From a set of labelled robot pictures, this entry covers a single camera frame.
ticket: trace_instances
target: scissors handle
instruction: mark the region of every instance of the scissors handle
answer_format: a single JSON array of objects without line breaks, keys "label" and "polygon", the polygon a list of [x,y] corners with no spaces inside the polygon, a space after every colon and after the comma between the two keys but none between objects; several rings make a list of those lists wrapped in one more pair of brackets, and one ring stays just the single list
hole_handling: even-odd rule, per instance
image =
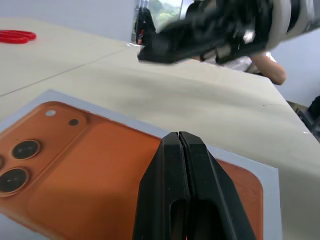
[{"label": "scissors handle", "polygon": [[26,44],[29,38],[23,35],[15,35],[0,31],[0,42],[7,44]]},{"label": "scissors handle", "polygon": [[0,34],[1,33],[8,33],[12,35],[17,35],[21,37],[26,37],[29,40],[34,40],[37,38],[37,35],[34,32],[31,31],[20,31],[20,30],[1,30],[0,29]]}]

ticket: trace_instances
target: white wall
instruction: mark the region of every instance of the white wall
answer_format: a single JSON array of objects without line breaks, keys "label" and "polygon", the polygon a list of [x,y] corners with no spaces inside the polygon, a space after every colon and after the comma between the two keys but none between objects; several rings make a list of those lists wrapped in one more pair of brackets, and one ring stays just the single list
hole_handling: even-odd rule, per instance
[{"label": "white wall", "polygon": [[0,0],[0,17],[31,17],[130,41],[135,7],[136,0]]},{"label": "white wall", "polygon": [[320,30],[283,42],[271,53],[287,72],[279,92],[287,101],[310,106],[320,95]]}]

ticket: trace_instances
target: person's arm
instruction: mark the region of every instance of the person's arm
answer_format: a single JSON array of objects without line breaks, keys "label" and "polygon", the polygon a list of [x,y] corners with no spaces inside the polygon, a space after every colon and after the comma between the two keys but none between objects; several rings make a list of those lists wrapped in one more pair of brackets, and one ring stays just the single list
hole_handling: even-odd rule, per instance
[{"label": "person's arm", "polygon": [[282,85],[287,79],[284,67],[272,61],[268,56],[252,56],[251,60],[263,76],[269,78],[273,84]]}]

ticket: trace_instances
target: phone camera lens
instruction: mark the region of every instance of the phone camera lens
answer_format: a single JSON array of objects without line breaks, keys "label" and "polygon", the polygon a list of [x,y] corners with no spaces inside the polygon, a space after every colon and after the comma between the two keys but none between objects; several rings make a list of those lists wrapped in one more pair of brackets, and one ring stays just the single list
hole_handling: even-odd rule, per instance
[{"label": "phone camera lens", "polygon": [[26,140],[20,142],[12,150],[12,155],[15,159],[29,159],[36,155],[40,150],[39,142],[35,140]]},{"label": "phone camera lens", "polygon": [[75,126],[75,125],[78,125],[79,121],[77,119],[72,119],[69,121],[69,125],[70,126]]},{"label": "phone camera lens", "polygon": [[0,176],[0,192],[12,193],[20,189],[28,180],[28,174],[21,168],[11,169]]}]

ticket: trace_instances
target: beige table surface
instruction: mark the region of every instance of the beige table surface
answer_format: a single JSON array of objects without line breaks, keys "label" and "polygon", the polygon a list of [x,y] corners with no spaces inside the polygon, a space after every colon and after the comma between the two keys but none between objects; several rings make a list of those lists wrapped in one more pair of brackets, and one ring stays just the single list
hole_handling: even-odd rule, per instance
[{"label": "beige table surface", "polygon": [[[279,168],[283,239],[319,239],[320,145],[268,79],[194,60],[140,64],[137,47],[125,42],[21,18],[0,18],[1,28],[11,21],[56,41],[39,37],[20,51],[0,43],[0,120],[54,89],[168,131],[188,131]],[[10,54],[16,58],[7,62]],[[63,70],[65,64],[78,66]]]}]

